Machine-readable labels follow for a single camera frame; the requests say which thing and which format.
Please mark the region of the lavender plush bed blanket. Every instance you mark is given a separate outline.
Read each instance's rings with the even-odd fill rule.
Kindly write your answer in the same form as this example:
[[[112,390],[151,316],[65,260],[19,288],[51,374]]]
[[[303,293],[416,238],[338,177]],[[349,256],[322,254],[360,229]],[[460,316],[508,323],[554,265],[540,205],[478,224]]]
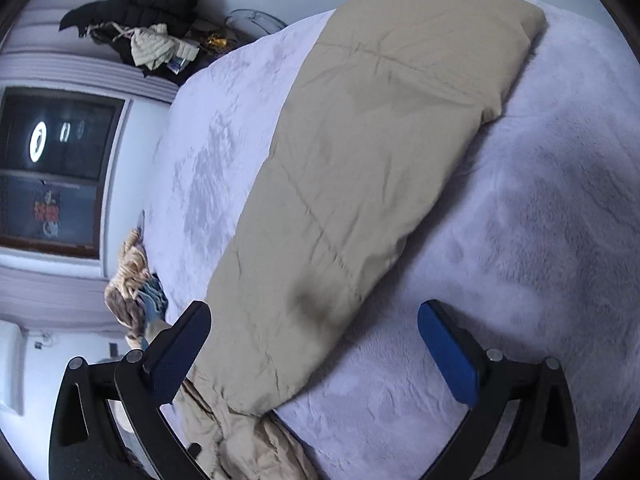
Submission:
[[[545,6],[547,29],[502,117],[307,389],[278,411],[323,479],[415,479],[462,419],[416,328],[423,301],[484,347],[555,356],[580,472],[639,407],[639,65],[625,40]],[[237,50],[178,92],[154,155],[144,244],[174,322],[232,237],[280,110],[326,14]]]

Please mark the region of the grey curtain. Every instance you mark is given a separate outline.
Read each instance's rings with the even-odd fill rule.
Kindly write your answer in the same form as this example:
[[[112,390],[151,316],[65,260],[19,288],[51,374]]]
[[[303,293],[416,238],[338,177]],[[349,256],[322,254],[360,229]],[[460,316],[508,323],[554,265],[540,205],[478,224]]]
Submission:
[[[1,83],[171,103],[178,87],[124,64],[109,47],[59,30],[70,10],[98,0],[29,0],[1,46]]]

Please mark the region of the brown beige clothes pile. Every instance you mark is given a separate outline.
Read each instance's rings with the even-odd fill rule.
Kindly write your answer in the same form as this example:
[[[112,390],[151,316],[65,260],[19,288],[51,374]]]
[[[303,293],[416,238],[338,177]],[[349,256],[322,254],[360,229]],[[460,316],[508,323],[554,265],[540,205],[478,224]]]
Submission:
[[[150,278],[148,257],[142,245],[142,232],[135,228],[122,242],[115,275],[104,290],[104,304],[116,321],[125,327],[125,339],[132,350],[142,349],[145,310],[138,304],[137,298]]]

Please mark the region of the round fan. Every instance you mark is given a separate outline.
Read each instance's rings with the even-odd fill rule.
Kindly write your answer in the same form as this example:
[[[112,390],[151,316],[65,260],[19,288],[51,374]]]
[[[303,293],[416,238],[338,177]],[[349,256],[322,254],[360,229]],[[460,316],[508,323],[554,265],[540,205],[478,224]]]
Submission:
[[[224,24],[246,40],[256,40],[285,29],[280,18],[253,9],[235,9],[224,19]]]

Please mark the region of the beige puffer jacket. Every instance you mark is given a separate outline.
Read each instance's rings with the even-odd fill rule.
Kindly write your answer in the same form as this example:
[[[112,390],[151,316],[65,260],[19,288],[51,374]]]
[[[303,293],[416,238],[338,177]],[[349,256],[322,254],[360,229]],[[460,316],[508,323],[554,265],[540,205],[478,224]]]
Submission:
[[[348,0],[282,107],[178,394],[207,479],[311,479],[272,419],[326,360],[544,29],[525,0]]]

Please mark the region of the folded blue jeans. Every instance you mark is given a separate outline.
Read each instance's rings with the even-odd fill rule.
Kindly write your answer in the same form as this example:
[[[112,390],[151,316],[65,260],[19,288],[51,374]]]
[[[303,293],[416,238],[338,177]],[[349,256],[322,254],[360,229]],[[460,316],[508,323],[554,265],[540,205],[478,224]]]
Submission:
[[[155,273],[140,286],[137,302],[144,310],[146,322],[151,323],[157,318],[165,319],[168,299],[163,290],[162,282]]]

